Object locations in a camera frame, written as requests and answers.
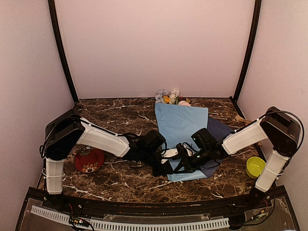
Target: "red plate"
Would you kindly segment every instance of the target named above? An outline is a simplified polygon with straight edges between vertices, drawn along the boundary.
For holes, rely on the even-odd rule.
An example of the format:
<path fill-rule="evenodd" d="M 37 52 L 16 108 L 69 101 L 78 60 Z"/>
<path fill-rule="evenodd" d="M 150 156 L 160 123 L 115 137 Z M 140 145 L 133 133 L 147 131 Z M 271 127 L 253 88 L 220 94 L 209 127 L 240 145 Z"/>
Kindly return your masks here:
<path fill-rule="evenodd" d="M 96 172 L 104 163 L 104 151 L 86 147 L 80 150 L 74 158 L 74 165 L 79 172 Z"/>

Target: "yellow bowl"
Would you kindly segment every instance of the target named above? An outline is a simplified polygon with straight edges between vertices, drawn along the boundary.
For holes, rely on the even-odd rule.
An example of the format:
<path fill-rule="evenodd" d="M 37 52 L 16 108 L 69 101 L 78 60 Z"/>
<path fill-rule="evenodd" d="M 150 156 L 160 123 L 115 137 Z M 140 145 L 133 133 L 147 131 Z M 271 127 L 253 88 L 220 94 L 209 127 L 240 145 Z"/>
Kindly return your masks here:
<path fill-rule="evenodd" d="M 252 179 L 257 179 L 265 167 L 265 161 L 259 157 L 253 156 L 247 160 L 246 172 Z"/>

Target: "marble table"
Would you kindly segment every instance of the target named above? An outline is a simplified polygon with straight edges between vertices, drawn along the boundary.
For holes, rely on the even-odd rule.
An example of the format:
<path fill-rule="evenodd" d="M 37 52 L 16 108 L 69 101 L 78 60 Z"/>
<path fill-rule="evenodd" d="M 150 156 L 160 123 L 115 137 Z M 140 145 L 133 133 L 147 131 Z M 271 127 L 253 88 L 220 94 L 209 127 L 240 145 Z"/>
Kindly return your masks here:
<path fill-rule="evenodd" d="M 157 129 L 154 99 L 80 100 L 75 108 L 94 124 L 117 133 L 146 134 Z M 191 99 L 191 105 L 207 107 L 209 116 L 232 129 L 244 124 L 235 119 L 237 112 L 230 99 Z M 153 177 L 148 166 L 130 168 L 129 161 L 105 153 L 104 165 L 95 173 L 82 174 L 75 169 L 76 145 L 64 164 L 63 191 L 66 195 L 135 203 L 192 202 L 226 198 L 249 193 L 254 180 L 245 172 L 248 158 L 258 156 L 254 146 L 225 159 L 208 179 L 170 182 L 167 177 Z M 38 188 L 43 189 L 43 180 Z"/>

